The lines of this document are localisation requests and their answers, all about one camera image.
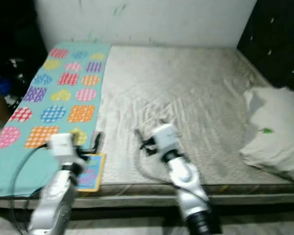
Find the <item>pillow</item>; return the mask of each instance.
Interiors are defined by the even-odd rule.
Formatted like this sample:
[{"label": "pillow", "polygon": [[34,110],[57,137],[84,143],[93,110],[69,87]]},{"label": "pillow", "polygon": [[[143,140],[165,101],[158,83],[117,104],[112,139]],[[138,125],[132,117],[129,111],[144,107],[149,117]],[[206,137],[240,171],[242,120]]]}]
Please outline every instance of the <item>pillow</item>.
[{"label": "pillow", "polygon": [[287,88],[253,88],[245,92],[246,164],[294,180],[294,93]]}]

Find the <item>mattress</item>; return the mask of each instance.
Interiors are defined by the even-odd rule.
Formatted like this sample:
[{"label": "mattress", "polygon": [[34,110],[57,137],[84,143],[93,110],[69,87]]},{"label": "mattress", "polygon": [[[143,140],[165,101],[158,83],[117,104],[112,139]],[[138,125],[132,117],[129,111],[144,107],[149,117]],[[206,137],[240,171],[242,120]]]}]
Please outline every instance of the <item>mattress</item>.
[{"label": "mattress", "polygon": [[[159,156],[138,156],[134,133],[139,128],[150,136],[161,119],[175,124],[213,202],[294,202],[293,182],[247,166],[238,152],[246,124],[243,92],[265,84],[231,48],[111,47],[96,126],[107,156],[101,188],[81,193],[74,206],[176,204],[174,189],[144,178],[134,166],[139,157],[145,171],[168,179]],[[7,206],[4,198],[0,206]]]}]

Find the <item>dark cabinet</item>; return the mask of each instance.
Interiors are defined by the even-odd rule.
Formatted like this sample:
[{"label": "dark cabinet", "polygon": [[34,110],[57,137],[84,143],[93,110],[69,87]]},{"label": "dark cabinet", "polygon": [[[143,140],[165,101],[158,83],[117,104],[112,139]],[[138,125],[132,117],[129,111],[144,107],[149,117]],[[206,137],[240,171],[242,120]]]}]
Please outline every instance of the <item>dark cabinet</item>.
[{"label": "dark cabinet", "polygon": [[272,85],[294,90],[294,0],[258,0],[238,49]]}]

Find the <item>white robotic arm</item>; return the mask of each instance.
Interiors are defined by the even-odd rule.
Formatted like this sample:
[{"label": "white robotic arm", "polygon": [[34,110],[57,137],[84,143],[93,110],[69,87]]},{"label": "white robotic arm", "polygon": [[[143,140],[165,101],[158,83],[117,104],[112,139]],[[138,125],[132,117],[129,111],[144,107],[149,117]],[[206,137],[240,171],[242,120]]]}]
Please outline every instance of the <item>white robotic arm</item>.
[{"label": "white robotic arm", "polygon": [[41,191],[38,207],[33,212],[28,227],[30,235],[64,233],[76,197],[77,177],[87,166],[88,158],[84,154],[97,151],[96,147],[80,150],[74,145],[74,135],[70,133],[52,135],[48,146],[60,161],[61,169]]},{"label": "white robotic arm", "polygon": [[176,188],[177,201],[183,220],[191,235],[221,233],[219,220],[212,212],[208,196],[200,184],[198,169],[179,153],[178,133],[172,124],[163,124],[153,131],[153,136],[143,140],[136,130],[149,155],[157,152],[167,164],[172,185]]}]

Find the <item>teal blanket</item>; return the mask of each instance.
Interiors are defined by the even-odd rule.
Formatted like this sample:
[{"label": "teal blanket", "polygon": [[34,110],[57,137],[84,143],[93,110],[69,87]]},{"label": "teal blanket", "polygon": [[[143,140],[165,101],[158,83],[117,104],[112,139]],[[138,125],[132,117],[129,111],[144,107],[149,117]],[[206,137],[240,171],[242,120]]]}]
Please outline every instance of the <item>teal blanket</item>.
[{"label": "teal blanket", "polygon": [[[76,144],[90,147],[109,50],[110,45],[61,43],[50,51],[0,135],[0,197],[10,195],[24,156],[51,134],[78,132]],[[58,168],[49,150],[36,151],[19,174],[15,195],[30,195]]]}]

